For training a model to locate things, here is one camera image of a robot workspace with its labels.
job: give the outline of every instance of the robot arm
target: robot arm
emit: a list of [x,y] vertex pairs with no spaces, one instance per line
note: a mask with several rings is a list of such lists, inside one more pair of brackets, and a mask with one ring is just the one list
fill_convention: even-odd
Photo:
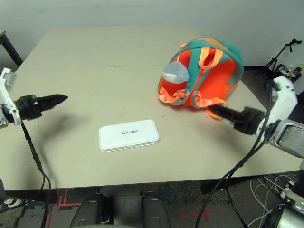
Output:
[[[297,104],[292,82],[284,76],[275,78],[273,95],[276,102],[266,127],[271,131],[268,143],[293,156],[304,158],[304,124],[288,119]],[[251,107],[245,107],[242,112],[218,105],[210,109],[216,115],[230,120],[234,129],[245,134],[259,135],[265,120],[264,112]]]
[[0,128],[7,127],[9,123],[21,125],[22,120],[38,118],[42,116],[42,111],[51,109],[67,99],[65,95],[27,95],[12,101],[8,90],[11,90],[14,80],[15,74],[4,68],[0,75]]

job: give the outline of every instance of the wire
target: wire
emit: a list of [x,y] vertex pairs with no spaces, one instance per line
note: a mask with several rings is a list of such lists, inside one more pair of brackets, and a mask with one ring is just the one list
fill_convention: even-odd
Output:
[[[286,175],[280,175],[280,176],[276,177],[276,179],[275,179],[275,184],[277,184],[276,182],[277,182],[281,177],[286,177],[286,178],[288,178],[289,180],[291,180],[293,183],[295,182],[295,179],[293,179],[293,178],[290,178],[290,177],[288,177],[288,176],[286,176]],[[277,193],[279,193],[279,194],[281,193],[281,192],[279,192],[279,190],[277,189],[276,185],[275,185],[275,190],[277,191]]]
[[30,198],[30,199],[27,200],[26,202],[23,202],[23,203],[21,203],[21,204],[19,204],[19,205],[16,205],[16,206],[14,206],[14,207],[10,207],[10,208],[7,208],[7,209],[5,209],[5,210],[2,210],[2,211],[0,211],[0,214],[3,213],[3,212],[9,211],[9,210],[13,210],[13,209],[15,209],[15,208],[19,208],[19,207],[25,206],[25,205],[27,205],[28,203],[30,203],[31,201],[33,201],[33,200],[42,192],[43,187],[44,187],[44,182],[45,182],[45,177],[42,175],[42,185],[41,185],[39,191],[38,191],[32,198]]
[[260,186],[261,186],[260,184],[256,186],[256,188],[255,188],[255,195],[256,195],[256,198],[258,199],[258,201],[262,203],[262,200],[260,200],[260,198],[259,198],[259,196],[258,196],[258,194],[257,194],[257,189],[258,189],[258,187],[260,187]]
[[257,179],[258,182],[260,182],[261,185],[263,185],[264,188],[269,189],[269,186],[266,184],[263,184],[262,181],[260,179]]
[[42,165],[41,165],[41,162],[40,162],[40,159],[39,159],[39,156],[36,152],[36,149],[34,147],[34,144],[32,142],[32,139],[30,138],[30,135],[29,135],[29,132],[27,131],[23,121],[21,121],[21,127],[22,127],[22,130],[24,132],[24,135],[25,135],[25,139],[28,141],[28,145],[30,147],[30,150],[32,152],[32,155],[33,155],[33,159],[35,160],[36,162],[36,165],[37,165],[37,168],[38,170],[41,172],[41,174],[47,179],[48,181],[48,191],[47,191],[47,198],[46,198],[46,202],[45,202],[45,210],[44,210],[44,214],[43,214],[43,218],[42,218],[42,222],[41,222],[41,225],[40,227],[41,228],[44,228],[46,226],[46,223],[47,223],[47,217],[48,217],[48,202],[49,202],[49,198],[50,198],[50,192],[51,192],[51,181],[49,179],[49,177],[44,173],[43,171],[43,168],[42,168]]
[[250,185],[250,190],[251,190],[253,196],[255,197],[257,203],[258,203],[262,208],[264,208],[264,209],[268,212],[269,210],[261,203],[261,201],[258,199],[258,197],[257,197],[257,196],[255,195],[255,193],[253,192],[253,189],[252,189],[252,181],[250,181],[249,185]]
[[[267,204],[268,195],[269,195],[269,193],[270,193],[270,191],[271,191],[271,189],[272,189],[273,186],[274,186],[274,185],[272,185],[272,186],[270,187],[270,189],[268,190],[268,192],[267,192],[267,194],[266,194],[265,201],[264,201],[264,206],[265,206],[265,208],[267,208],[267,207],[266,207],[266,204]],[[262,223],[263,223],[263,218],[264,218],[264,217],[262,217],[261,222],[260,222],[260,224],[258,225],[258,227],[260,227],[260,226],[262,225]]]
[[279,186],[279,185],[273,183],[273,182],[272,182],[270,179],[268,179],[267,177],[263,177],[263,178],[265,178],[266,180],[268,180],[270,183],[274,184],[275,186],[279,187],[280,189],[284,190],[281,186]]
[[270,111],[271,111],[271,103],[272,103],[272,86],[270,86],[269,88],[269,84],[267,83],[267,88],[269,90],[269,102],[268,102],[268,107],[267,107],[267,112],[266,112],[266,116],[265,116],[265,119],[264,119],[264,122],[263,122],[263,125],[262,125],[262,128],[260,130],[260,133],[256,139],[256,142],[254,143],[254,145],[252,146],[251,150],[249,151],[249,153],[241,160],[239,161],[234,168],[232,168],[229,172],[227,172],[217,183],[216,185],[213,187],[213,189],[211,190],[211,192],[209,193],[209,195],[207,196],[207,198],[205,199],[204,203],[203,203],[203,206],[202,208],[200,209],[200,212],[198,214],[198,217],[196,219],[196,222],[195,222],[195,228],[198,228],[199,227],[199,224],[200,224],[200,219],[201,219],[201,216],[211,198],[211,196],[213,195],[214,191],[217,189],[217,187],[221,184],[221,182],[223,182],[223,180],[228,176],[231,177],[235,171],[242,167],[244,165],[245,162],[247,162],[247,160],[253,156],[266,142],[266,138],[262,141],[262,143],[258,146],[258,148],[256,149],[256,146],[258,145],[258,143],[260,142],[260,139],[262,138],[263,134],[264,134],[264,131],[266,129],[266,126],[268,124],[268,120],[269,120],[269,116],[270,116]]
[[268,211],[266,214],[256,218],[255,220],[251,221],[249,224],[248,224],[248,227],[250,227],[253,223],[255,223],[256,221],[259,221],[260,219],[264,218],[265,216],[267,216],[268,214],[270,214],[272,212],[272,209],[270,211]]
[[228,178],[226,179],[226,184],[225,184],[225,187],[226,187],[226,192],[227,192],[227,195],[228,195],[228,198],[230,200],[230,203],[231,203],[231,206],[233,208],[233,210],[235,211],[235,213],[237,214],[237,217],[238,219],[241,221],[241,223],[243,224],[244,227],[248,227],[247,224],[245,223],[245,221],[242,219],[241,215],[239,214],[236,206],[234,205],[234,203],[232,202],[232,197],[230,195],[230,192],[229,192],[229,189],[228,189]]

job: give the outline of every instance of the white wall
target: white wall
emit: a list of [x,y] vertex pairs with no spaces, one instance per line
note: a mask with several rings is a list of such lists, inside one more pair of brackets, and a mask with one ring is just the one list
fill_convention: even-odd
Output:
[[[245,65],[263,65],[293,38],[303,9],[303,0],[0,0],[0,30],[26,58],[53,27],[192,23],[235,43]],[[0,47],[3,65],[14,64]]]

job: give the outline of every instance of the unitree logo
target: unitree logo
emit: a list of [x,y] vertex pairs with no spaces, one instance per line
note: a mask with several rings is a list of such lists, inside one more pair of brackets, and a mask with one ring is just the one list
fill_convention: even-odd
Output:
[[134,131],[123,131],[122,134],[131,134],[131,133],[136,133],[138,132],[138,130],[134,130]]

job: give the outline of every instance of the black cable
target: black cable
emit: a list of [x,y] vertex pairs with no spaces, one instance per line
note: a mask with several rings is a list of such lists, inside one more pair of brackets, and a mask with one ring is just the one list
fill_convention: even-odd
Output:
[[[256,153],[259,149],[262,148],[262,146],[266,143],[266,141],[267,141],[267,139],[265,138],[265,139],[261,142],[261,144],[255,149],[255,153]],[[233,203],[233,199],[232,199],[232,197],[231,197],[231,195],[230,195],[230,192],[229,192],[229,187],[228,187],[228,186],[229,186],[229,179],[231,178],[231,176],[232,176],[233,174],[234,174],[234,172],[231,173],[231,174],[228,176],[228,178],[226,178],[226,183],[225,183],[226,192],[227,192],[229,201],[230,201],[230,203],[231,203],[231,206],[232,206],[234,212],[236,213],[238,219],[239,219],[239,220],[241,221],[241,223],[243,224],[243,227],[247,228],[248,225],[246,224],[246,222],[242,219],[241,215],[239,214],[239,212],[238,212],[236,206],[235,206],[234,203]]]
[[0,214],[3,213],[3,212],[9,211],[9,210],[13,210],[13,209],[15,209],[15,208],[19,208],[19,207],[25,206],[25,205],[27,205],[29,202],[31,202],[32,200],[34,200],[34,199],[41,193],[41,191],[43,190],[44,182],[45,182],[45,177],[42,176],[42,185],[41,185],[39,191],[38,191],[32,198],[30,198],[30,199],[27,200],[26,202],[23,202],[23,203],[21,203],[21,204],[19,204],[19,205],[16,205],[16,206],[14,206],[14,207],[7,208],[7,209],[5,209],[5,210],[2,210],[2,211],[0,211]]
[[36,152],[36,149],[34,147],[34,144],[32,142],[32,139],[30,138],[30,135],[29,135],[29,132],[27,131],[23,121],[21,121],[21,127],[22,127],[22,130],[24,132],[24,135],[25,135],[25,139],[28,141],[28,145],[30,147],[30,151],[32,152],[32,155],[33,155],[33,159],[35,160],[36,162],[36,165],[39,169],[39,171],[42,173],[42,175],[47,179],[48,181],[48,191],[47,191],[47,199],[46,199],[46,203],[45,203],[45,210],[44,210],[44,214],[43,214],[43,218],[42,218],[42,222],[41,222],[41,228],[44,228],[46,223],[47,223],[47,217],[48,217],[48,201],[49,201],[49,198],[50,198],[50,193],[51,193],[51,181],[49,179],[49,177],[44,173],[43,171],[43,168],[42,168],[42,165],[41,165],[41,162],[40,162],[40,159],[39,159],[39,156]]
[[264,119],[264,122],[263,122],[263,125],[262,125],[262,128],[260,130],[260,133],[256,139],[256,142],[254,143],[254,145],[252,146],[251,150],[249,151],[249,153],[241,160],[239,161],[235,167],[233,167],[229,172],[227,172],[217,183],[216,185],[213,187],[213,189],[211,190],[211,192],[209,193],[209,195],[207,196],[207,198],[205,199],[204,203],[203,203],[203,206],[198,214],[198,217],[196,219],[196,223],[195,223],[195,228],[198,228],[199,227],[199,224],[200,224],[200,219],[201,219],[201,216],[211,198],[211,196],[213,195],[214,191],[217,189],[217,187],[221,184],[221,182],[223,182],[223,180],[227,177],[227,176],[232,176],[235,171],[242,167],[243,164],[245,162],[247,162],[247,160],[253,156],[257,150],[256,150],[256,146],[258,145],[258,143],[260,142],[260,139],[262,138],[262,135],[266,129],[266,126],[267,126],[267,123],[268,123],[268,120],[269,120],[269,116],[270,116],[270,111],[271,111],[271,103],[272,103],[272,85],[269,87],[268,83],[267,83],[267,86],[268,86],[268,90],[269,90],[269,104],[268,104],[268,107],[267,107],[267,112],[266,112],[266,116],[265,116],[265,119]]

